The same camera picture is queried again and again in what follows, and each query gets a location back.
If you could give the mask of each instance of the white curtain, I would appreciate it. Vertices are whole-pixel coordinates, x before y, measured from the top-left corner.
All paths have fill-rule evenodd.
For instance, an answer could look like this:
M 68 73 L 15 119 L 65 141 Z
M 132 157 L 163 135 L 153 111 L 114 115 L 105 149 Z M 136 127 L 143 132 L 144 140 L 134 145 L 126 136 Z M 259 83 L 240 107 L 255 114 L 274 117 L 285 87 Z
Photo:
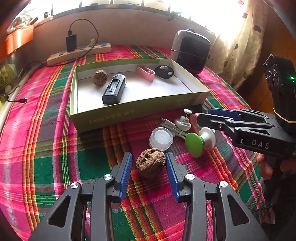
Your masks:
M 206 66 L 234 89 L 253 73 L 268 16 L 263 0 L 169 0 L 216 36 Z

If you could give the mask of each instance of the silver screw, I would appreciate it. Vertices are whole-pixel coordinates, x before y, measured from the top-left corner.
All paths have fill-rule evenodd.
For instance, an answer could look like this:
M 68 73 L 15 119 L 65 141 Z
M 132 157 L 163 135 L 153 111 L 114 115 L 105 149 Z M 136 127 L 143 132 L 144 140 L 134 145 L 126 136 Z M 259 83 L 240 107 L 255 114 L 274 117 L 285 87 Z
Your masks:
M 112 175 L 111 174 L 106 174 L 105 176 L 104 176 L 104 179 L 105 180 L 110 180 L 110 179 L 112 179 Z
M 225 187 L 228 186 L 228 183 L 227 183 L 226 181 L 221 181 L 219 184 L 220 184 L 220 186 L 223 187 L 223 188 L 225 188 Z
M 186 175 L 186 178 L 187 178 L 188 180 L 193 180 L 193 179 L 194 179 L 194 175 L 193 175 L 193 174 L 187 174 L 187 175 Z
M 70 187 L 73 188 L 73 189 L 78 188 L 79 187 L 79 183 L 77 183 L 77 182 L 71 183 L 70 184 Z

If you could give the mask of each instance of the blue gripper pad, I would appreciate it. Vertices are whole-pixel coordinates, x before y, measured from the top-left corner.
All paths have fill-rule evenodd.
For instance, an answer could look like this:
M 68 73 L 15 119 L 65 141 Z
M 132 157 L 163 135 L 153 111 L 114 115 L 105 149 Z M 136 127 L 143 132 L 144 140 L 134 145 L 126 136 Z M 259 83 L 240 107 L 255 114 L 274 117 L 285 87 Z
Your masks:
M 122 178 L 120 181 L 120 190 L 119 190 L 119 200 L 122 202 L 122 200 L 126 196 L 126 191 L 128 189 L 128 181 L 131 175 L 131 167 L 132 167 L 132 154 L 129 153 L 127 157 L 127 161 L 125 163 L 125 168 L 123 170 Z
M 209 115 L 218 115 L 218 116 L 224 116 L 232 118 L 234 121 L 240 121 L 241 115 L 238 114 L 235 110 L 224 110 L 224 109 L 216 109 L 211 108 L 207 112 Z
M 175 197 L 176 201 L 179 202 L 180 193 L 179 193 L 179 185 L 178 185 L 177 176 L 174 171 L 172 161 L 171 161 L 168 153 L 165 154 L 165 158 L 166 158 L 166 169 L 167 169 L 167 173 L 168 173 L 168 179 L 170 182 L 170 188 L 172 189 L 172 194 Z

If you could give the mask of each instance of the walnut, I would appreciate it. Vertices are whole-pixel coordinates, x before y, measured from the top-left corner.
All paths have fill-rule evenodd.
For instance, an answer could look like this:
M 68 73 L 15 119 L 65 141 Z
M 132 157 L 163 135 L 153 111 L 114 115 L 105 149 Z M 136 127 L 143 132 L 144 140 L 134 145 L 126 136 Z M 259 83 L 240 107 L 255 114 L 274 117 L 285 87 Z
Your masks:
M 147 149 L 137 159 L 137 170 L 146 178 L 157 176 L 165 165 L 165 155 L 157 148 Z
M 102 86 L 107 82 L 107 73 L 104 70 L 98 70 L 93 77 L 93 83 Z

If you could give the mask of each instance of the power adapter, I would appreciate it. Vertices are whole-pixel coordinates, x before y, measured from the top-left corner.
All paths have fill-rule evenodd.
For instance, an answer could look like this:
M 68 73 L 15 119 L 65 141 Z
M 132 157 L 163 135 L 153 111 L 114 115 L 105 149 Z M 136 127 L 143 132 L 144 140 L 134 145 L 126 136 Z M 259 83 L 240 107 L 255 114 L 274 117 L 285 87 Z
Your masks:
M 77 35 L 72 34 L 72 31 L 69 31 L 68 34 L 66 37 L 67 51 L 72 52 L 77 49 Z

